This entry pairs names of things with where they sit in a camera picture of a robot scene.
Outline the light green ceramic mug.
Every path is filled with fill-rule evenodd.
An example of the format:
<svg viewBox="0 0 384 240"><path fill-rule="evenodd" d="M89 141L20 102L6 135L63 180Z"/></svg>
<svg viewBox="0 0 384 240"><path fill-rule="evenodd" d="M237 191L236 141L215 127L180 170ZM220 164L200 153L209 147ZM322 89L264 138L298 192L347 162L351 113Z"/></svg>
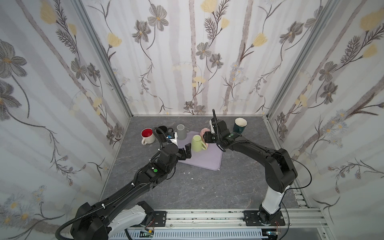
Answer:
<svg viewBox="0 0 384 240"><path fill-rule="evenodd" d="M194 135L191 141L191 148L193 152L205 151L208 149L200 135Z"/></svg>

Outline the dark green ceramic mug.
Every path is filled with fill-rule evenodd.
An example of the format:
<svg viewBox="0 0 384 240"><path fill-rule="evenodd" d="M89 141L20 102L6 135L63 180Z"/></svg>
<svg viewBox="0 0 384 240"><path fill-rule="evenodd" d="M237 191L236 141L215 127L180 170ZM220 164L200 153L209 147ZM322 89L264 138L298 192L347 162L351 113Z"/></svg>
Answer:
<svg viewBox="0 0 384 240"><path fill-rule="evenodd" d="M236 118L235 123L234 123L234 127L233 127L233 131L238 133L238 134L242 134L244 132L247 124L248 124L248 122L246 119Z"/></svg>

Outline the black ceramic mug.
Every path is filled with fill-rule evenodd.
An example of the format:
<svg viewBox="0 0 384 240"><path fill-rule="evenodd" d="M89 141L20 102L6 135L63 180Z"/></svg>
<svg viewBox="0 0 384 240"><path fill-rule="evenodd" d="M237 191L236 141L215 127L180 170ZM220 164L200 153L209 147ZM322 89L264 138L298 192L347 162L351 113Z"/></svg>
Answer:
<svg viewBox="0 0 384 240"><path fill-rule="evenodd" d="M166 126L159 126L155 128L155 132L162 143L167 143L170 140L169 137L173 137L174 129Z"/></svg>

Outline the cream mug red inside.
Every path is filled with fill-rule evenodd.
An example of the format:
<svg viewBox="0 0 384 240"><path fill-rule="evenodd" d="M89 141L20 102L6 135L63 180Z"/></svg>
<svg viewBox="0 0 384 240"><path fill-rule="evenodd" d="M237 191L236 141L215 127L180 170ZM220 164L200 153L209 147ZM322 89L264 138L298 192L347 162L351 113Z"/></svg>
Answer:
<svg viewBox="0 0 384 240"><path fill-rule="evenodd" d="M142 141L141 141L142 145L152 144L156 140L153 129L151 128L143 129L141 132L141 136L142 136Z"/></svg>

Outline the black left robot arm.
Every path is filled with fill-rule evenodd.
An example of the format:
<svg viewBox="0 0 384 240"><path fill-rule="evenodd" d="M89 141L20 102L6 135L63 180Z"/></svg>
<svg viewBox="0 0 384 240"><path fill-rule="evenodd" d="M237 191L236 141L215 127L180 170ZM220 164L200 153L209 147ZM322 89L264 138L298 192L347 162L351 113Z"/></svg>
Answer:
<svg viewBox="0 0 384 240"><path fill-rule="evenodd" d="M75 240L107 240L129 227L150 224L154 210L149 204L141 201L130 209L128 205L168 180L178 161L191 157L191 144L183 148L173 143L163 146L123 188L94 205L85 203L80 206L75 218L57 230L56 238L63 240L61 231L70 227L70 234Z"/></svg>

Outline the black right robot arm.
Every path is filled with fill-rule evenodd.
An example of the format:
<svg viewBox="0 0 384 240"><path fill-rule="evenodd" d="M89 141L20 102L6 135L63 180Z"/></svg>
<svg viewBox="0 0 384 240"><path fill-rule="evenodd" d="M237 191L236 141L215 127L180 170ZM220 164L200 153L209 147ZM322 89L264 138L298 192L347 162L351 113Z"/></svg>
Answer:
<svg viewBox="0 0 384 240"><path fill-rule="evenodd" d="M213 110L209 132L203 138L208 144L216 144L221 151L242 153L257 161L265 168L265 180L268 184L266 196L259 207L258 219L265 226L273 223L281 212L281 203L286 191L298 177L298 172L285 149L274 150L256 144L241 134L231 133L227 124L219 120Z"/></svg>

